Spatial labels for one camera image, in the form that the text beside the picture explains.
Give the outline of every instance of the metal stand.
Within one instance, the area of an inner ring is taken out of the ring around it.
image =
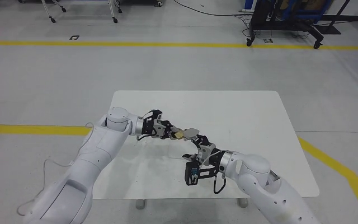
[[[114,17],[112,0],[108,0],[108,3],[110,5],[110,10],[111,10],[111,15],[112,15],[112,18],[113,18],[113,22],[116,24],[118,22],[118,20]]]
[[[137,199],[135,201],[135,207],[138,210],[142,210],[145,208],[145,199]]]
[[[316,26],[315,28],[321,33],[321,34],[336,34],[339,35],[341,34],[341,32],[339,32],[334,26],[333,24],[335,24],[335,22],[338,20],[339,16],[341,15],[341,13],[343,12],[343,10],[346,8],[346,6],[348,5],[350,0],[346,0],[343,4],[343,6],[341,7],[341,9],[337,12],[337,14],[335,15],[335,17],[333,18],[332,22],[328,25],[328,26]]]
[[[309,32],[316,39],[313,48],[318,49],[322,45],[322,34],[320,34],[315,28],[313,28],[312,24],[309,24],[295,17],[297,11],[299,10],[300,4],[302,3],[302,0],[297,0],[288,20],[276,21],[276,17],[279,13],[282,2],[283,0],[279,0],[278,3],[275,5],[270,21],[266,21],[266,13],[269,13],[267,12],[267,9],[270,9],[271,2],[258,1],[256,3],[255,12],[253,13],[251,22],[249,24],[250,38],[246,39],[246,45],[251,46],[252,42],[255,40],[254,30],[291,30]]]
[[[51,22],[55,23],[56,20],[55,20],[54,18],[52,18],[51,14],[50,14],[50,12],[49,12],[49,9],[48,9],[47,6],[46,6],[45,0],[41,0],[41,1],[42,1],[43,5],[44,5],[44,7],[45,7],[45,10],[46,10],[46,12],[47,12],[47,15],[48,15],[49,18],[51,19]],[[61,8],[61,10],[62,10],[63,12],[66,12],[66,9],[65,9],[63,6],[61,6],[60,3],[58,3],[58,1],[56,1],[56,0],[52,0],[52,1],[53,1],[55,4],[57,4],[57,5]]]
[[[114,0],[114,5],[117,7],[118,12],[122,13],[122,10],[120,9],[121,2],[119,0]]]
[[[236,203],[240,208],[246,208],[248,206],[247,198],[237,198]]]

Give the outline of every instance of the table leg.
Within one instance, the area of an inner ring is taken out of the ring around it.
[[[248,206],[247,198],[237,198],[236,203],[240,208],[246,208]]]
[[[142,210],[145,208],[145,199],[137,199],[135,201],[135,207],[139,210]]]

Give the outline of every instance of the white table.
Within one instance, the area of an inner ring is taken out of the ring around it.
[[[302,197],[319,189],[280,96],[275,91],[117,91],[111,107],[144,115],[163,112],[179,128],[196,128],[221,150],[255,153],[269,160]],[[220,194],[213,178],[196,186],[184,181],[186,160],[196,153],[191,142],[128,137],[118,156],[98,177],[94,199],[248,198],[228,179]]]

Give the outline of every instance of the blue object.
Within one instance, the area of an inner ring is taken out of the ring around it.
[[[281,19],[287,20],[290,17],[291,9],[297,0],[290,0],[288,7],[284,10]],[[322,15],[327,10],[331,0],[326,0],[321,10],[297,10],[295,17],[306,20],[313,20],[313,23],[317,23],[321,20]]]
[[[245,10],[250,10],[253,4],[253,0],[246,0],[245,1]]]

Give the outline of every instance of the yellow floor line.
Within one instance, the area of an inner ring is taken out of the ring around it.
[[[0,45],[15,46],[142,46],[167,48],[248,48],[238,43],[170,43],[170,42],[104,42],[104,41],[0,41]],[[312,45],[252,44],[257,49],[314,50]],[[358,50],[358,46],[321,46],[322,50]]]
[[[339,174],[344,176],[347,179],[349,185],[351,186],[354,194],[356,195],[356,198],[358,199],[358,176],[352,170],[348,169],[340,162],[337,162],[331,156],[325,154],[318,148],[312,146],[310,143],[308,143],[306,140],[302,139],[301,137],[298,137],[298,140],[303,150],[310,153],[313,157],[320,160],[321,162],[323,162],[324,164],[326,164],[327,166],[336,170]]]
[[[0,134],[85,136],[89,131],[89,128],[82,126],[0,125]]]
[[[83,126],[0,125],[0,134],[85,136],[89,131],[89,128]],[[298,140],[303,150],[344,176],[358,199],[358,176],[352,170],[312,146],[304,139],[298,137]]]

